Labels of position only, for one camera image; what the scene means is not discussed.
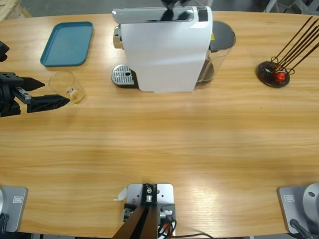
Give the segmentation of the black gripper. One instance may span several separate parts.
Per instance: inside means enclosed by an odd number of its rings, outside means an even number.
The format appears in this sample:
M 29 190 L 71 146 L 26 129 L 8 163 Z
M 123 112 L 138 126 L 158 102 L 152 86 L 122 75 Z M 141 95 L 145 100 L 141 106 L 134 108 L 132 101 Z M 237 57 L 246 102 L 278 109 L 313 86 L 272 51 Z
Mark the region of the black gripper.
M 21 113 L 18 98 L 27 105 L 27 113 L 58 109 L 70 102 L 61 95 L 44 95 L 32 97 L 28 91 L 45 86 L 44 83 L 31 77 L 19 77 L 15 73 L 0 73 L 0 116 L 8 117 Z

